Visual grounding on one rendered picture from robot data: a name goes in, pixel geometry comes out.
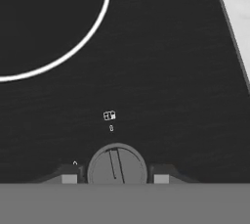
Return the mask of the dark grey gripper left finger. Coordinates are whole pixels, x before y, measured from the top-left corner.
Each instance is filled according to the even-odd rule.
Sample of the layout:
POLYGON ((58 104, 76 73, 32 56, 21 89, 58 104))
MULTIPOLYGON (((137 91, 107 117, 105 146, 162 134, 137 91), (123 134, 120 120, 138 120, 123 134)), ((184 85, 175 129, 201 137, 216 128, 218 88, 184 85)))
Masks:
POLYGON ((64 164, 52 174, 34 180, 34 183, 46 184, 81 184, 85 182, 83 164, 64 164))

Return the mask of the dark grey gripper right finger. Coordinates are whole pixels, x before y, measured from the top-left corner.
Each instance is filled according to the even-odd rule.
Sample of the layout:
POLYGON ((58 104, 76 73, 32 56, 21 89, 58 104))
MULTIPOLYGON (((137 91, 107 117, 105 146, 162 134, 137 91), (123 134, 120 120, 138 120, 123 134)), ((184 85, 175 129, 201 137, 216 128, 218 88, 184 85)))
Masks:
POLYGON ((182 174, 172 164, 152 164, 148 168, 148 179, 150 184, 184 184, 197 183, 197 180, 182 174))

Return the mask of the grey round hob knob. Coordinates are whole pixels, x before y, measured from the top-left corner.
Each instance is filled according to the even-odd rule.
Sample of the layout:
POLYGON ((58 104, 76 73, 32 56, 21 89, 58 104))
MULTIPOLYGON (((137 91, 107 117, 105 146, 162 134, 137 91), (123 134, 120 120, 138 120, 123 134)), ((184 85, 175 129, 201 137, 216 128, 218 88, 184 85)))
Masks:
POLYGON ((100 148, 87 168, 89 184, 145 184, 146 162, 133 147, 113 143, 100 148))

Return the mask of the black glass hob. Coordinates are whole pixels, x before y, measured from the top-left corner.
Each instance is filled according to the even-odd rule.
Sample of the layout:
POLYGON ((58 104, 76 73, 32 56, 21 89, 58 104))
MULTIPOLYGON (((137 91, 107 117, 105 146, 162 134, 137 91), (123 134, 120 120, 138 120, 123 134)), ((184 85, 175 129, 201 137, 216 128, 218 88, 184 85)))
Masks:
POLYGON ((0 0, 0 183, 124 143, 250 183, 250 93, 220 0, 0 0))

